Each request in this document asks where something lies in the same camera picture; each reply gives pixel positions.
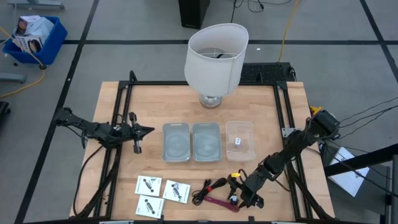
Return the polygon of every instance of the yellow cable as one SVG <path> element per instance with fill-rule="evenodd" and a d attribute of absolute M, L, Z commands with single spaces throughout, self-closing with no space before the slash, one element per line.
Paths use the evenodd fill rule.
<path fill-rule="evenodd" d="M 4 30 L 2 27 L 0 27 L 0 30 L 1 30 L 8 38 L 11 38 L 12 40 L 14 40 L 14 38 L 13 38 L 9 33 L 7 33 L 7 31 Z M 19 45 L 19 43 L 16 42 L 15 44 L 16 44 L 19 48 L 23 49 L 22 46 Z M 43 63 L 42 63 L 35 55 L 33 55 L 32 53 L 30 53 L 28 50 L 25 50 L 25 52 L 27 52 L 28 54 L 30 54 L 30 56 L 32 56 L 41 66 L 44 66 Z M 9 95 L 12 95 L 12 94 L 17 93 L 17 92 L 19 92 L 19 91 L 21 91 L 21 90 L 24 90 L 24 89 L 26 89 L 26 88 L 28 88 L 28 87 L 31 87 L 31 86 L 33 86 L 33 85 L 38 84 L 39 82 L 41 82 L 41 81 L 43 80 L 44 75 L 45 75 L 45 72 L 44 72 L 44 70 L 43 70 L 42 76 L 41 76 L 41 77 L 39 78 L 39 80 L 37 80 L 36 82 L 33 82 L 33 83 L 29 84 L 29 85 L 26 85 L 26 86 L 24 86 L 24 87 L 22 87 L 22 88 L 20 88 L 20 89 L 18 89 L 18 90 L 16 90 L 16 91 L 12 91 L 12 92 L 10 92 L 10 93 L 6 93 L 6 94 L 4 94 L 4 95 L 1 95 L 0 98 L 3 98 L 3 97 L 6 97 L 6 96 L 9 96 Z"/>
<path fill-rule="evenodd" d="M 44 70 L 43 70 L 42 76 L 41 76 L 40 79 L 37 80 L 36 82 L 33 82 L 33 83 L 29 84 L 29 85 L 26 85 L 26 86 L 24 86 L 24 87 L 22 87 L 22 88 L 20 88 L 20 89 L 18 89 L 18 90 L 16 90 L 16 91 L 12 91 L 12 92 L 10 92 L 10 93 L 6 93 L 6 94 L 4 94 L 4 95 L 1 95 L 0 98 L 3 98 L 3 97 L 6 97 L 6 96 L 9 96 L 9 95 L 12 95 L 12 94 L 17 93 L 17 92 L 19 92 L 19 91 L 21 91 L 21 90 L 24 90 L 24 89 L 26 89 L 26 88 L 28 88 L 28 87 L 31 87 L 31 86 L 33 86 L 33 85 L 38 84 L 39 82 L 41 82 L 41 81 L 43 80 L 43 78 L 44 78 L 44 73 L 45 73 L 45 72 L 44 72 Z"/>
<path fill-rule="evenodd" d="M 282 47 L 280 48 L 280 54 L 279 54 L 278 62 L 280 62 L 282 60 L 282 56 L 284 54 L 284 49 L 285 49 L 286 34 L 287 34 L 287 31 L 288 31 L 288 29 L 290 27 L 290 23 L 292 23 L 294 12 L 296 10 L 296 7 L 297 7 L 297 4 L 299 3 L 299 1 L 300 0 L 295 0 L 292 12 L 290 13 L 290 18 L 289 18 L 289 21 L 287 22 L 287 25 L 286 25 L 286 28 L 285 28 L 284 38 L 282 39 Z"/>

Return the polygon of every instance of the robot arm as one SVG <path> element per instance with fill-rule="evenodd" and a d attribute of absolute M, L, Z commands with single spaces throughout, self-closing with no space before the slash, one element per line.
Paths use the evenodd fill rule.
<path fill-rule="evenodd" d="M 337 138 L 339 136 L 337 134 L 339 125 L 340 123 L 332 114 L 325 110 L 319 111 L 312 118 L 307 119 L 303 131 L 294 130 L 287 136 L 284 144 L 285 149 L 267 156 L 242 183 L 239 183 L 236 177 L 229 175 L 228 183 L 231 186 L 231 192 L 228 198 L 235 193 L 236 189 L 241 189 L 241 199 L 243 202 L 240 204 L 240 208 L 245 206 L 248 208 L 255 205 L 262 208 L 264 206 L 264 199 L 257 194 L 257 191 L 261 189 L 264 182 L 266 180 L 275 181 L 283 172 L 286 165 L 290 171 L 289 173 L 291 173 L 290 177 L 295 182 L 300 182 L 291 160 L 295 156 L 300 155 L 306 147 L 311 146 L 318 140 Z M 312 197 L 307 189 L 300 189 L 303 191 L 304 196 Z"/>
<path fill-rule="evenodd" d="M 127 122 L 122 122 L 119 127 L 114 128 L 109 123 L 89 122 L 75 116 L 70 108 L 61 108 L 54 116 L 54 121 L 58 126 L 73 126 L 82 130 L 82 135 L 93 138 L 105 148 L 114 148 L 118 144 L 134 140 L 134 152 L 141 153 L 139 141 L 149 134 L 154 128 L 141 126 L 137 123 L 137 116 L 133 112 L 129 113 L 132 126 Z"/>

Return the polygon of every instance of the black cable bundle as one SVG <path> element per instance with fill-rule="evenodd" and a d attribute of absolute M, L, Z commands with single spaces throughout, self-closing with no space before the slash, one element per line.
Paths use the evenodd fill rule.
<path fill-rule="evenodd" d="M 211 184 L 210 179 L 205 180 L 205 183 L 203 184 L 203 188 L 201 190 L 196 190 L 196 191 L 192 192 L 192 197 L 193 197 L 192 203 L 194 205 L 200 205 L 201 202 L 205 199 L 205 196 L 209 192 L 211 192 L 212 190 L 214 190 L 218 187 L 222 187 L 222 186 L 226 185 L 226 183 L 227 183 L 227 180 L 224 177 L 218 179 L 212 186 L 210 186 L 210 184 Z"/>

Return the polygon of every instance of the white lampshade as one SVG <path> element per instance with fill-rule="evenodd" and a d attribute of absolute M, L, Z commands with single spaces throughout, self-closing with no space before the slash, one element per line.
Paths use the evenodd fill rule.
<path fill-rule="evenodd" d="M 232 93 L 241 79 L 248 42 L 248 31 L 239 24 L 218 24 L 197 32 L 188 43 L 184 71 L 188 84 L 205 96 Z"/>

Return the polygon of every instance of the floor tile line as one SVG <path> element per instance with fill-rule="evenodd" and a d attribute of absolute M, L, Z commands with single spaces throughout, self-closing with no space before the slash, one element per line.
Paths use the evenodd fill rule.
<path fill-rule="evenodd" d="M 98 2 L 99 2 L 99 0 L 94 0 L 93 5 L 91 6 L 90 13 L 88 15 L 85 27 L 83 29 L 83 33 L 81 34 L 79 44 L 78 44 L 78 47 L 75 52 L 75 56 L 73 57 L 72 63 L 70 65 L 68 75 L 65 79 L 65 83 L 63 85 L 63 88 L 62 88 L 62 91 L 60 94 L 60 98 L 58 99 L 57 106 L 55 107 L 54 114 L 58 111 L 58 109 L 63 107 L 63 104 L 67 97 L 68 90 L 69 90 L 70 84 L 72 82 L 73 75 L 75 73 L 78 61 L 80 59 L 81 51 L 83 50 L 84 40 L 86 40 L 91 23 L 93 22 L 93 18 L 94 18 L 96 8 L 98 6 Z M 29 184 L 25 191 L 24 198 L 22 199 L 21 205 L 19 207 L 17 217 L 15 219 L 15 223 L 17 223 L 17 224 L 23 223 L 25 220 L 26 213 L 29 209 L 30 201 L 32 200 L 36 185 L 39 181 L 40 173 L 44 166 L 45 158 L 47 157 L 47 153 L 50 149 L 51 141 L 52 141 L 53 135 L 55 133 L 55 128 L 56 128 L 56 124 L 52 121 L 50 123 L 49 129 L 45 136 L 44 143 L 40 150 L 39 157 L 37 158 L 36 165 L 34 167 L 32 176 L 30 177 L 30 181 L 29 181 Z"/>
<path fill-rule="evenodd" d="M 372 12 L 368 6 L 368 4 L 366 3 L 365 0 L 359 0 L 361 2 L 362 8 L 365 11 L 366 17 L 368 17 L 369 23 L 373 29 L 374 34 L 376 35 L 378 41 L 380 41 L 380 46 L 381 49 L 384 53 L 384 56 L 386 57 L 386 60 L 391 68 L 392 74 L 394 74 L 397 82 L 398 82 L 398 68 L 397 68 L 397 64 L 395 63 L 394 58 L 392 57 L 390 50 L 388 49 L 387 43 L 386 41 L 384 41 L 383 36 L 381 35 L 381 32 L 376 24 L 376 21 L 373 18 Z"/>
<path fill-rule="evenodd" d="M 64 40 L 63 44 L 79 44 L 80 40 Z M 282 40 L 249 40 L 249 44 L 279 45 Z M 286 45 L 398 45 L 398 40 L 286 40 Z M 85 45 L 172 45 L 188 44 L 188 40 L 85 40 Z"/>

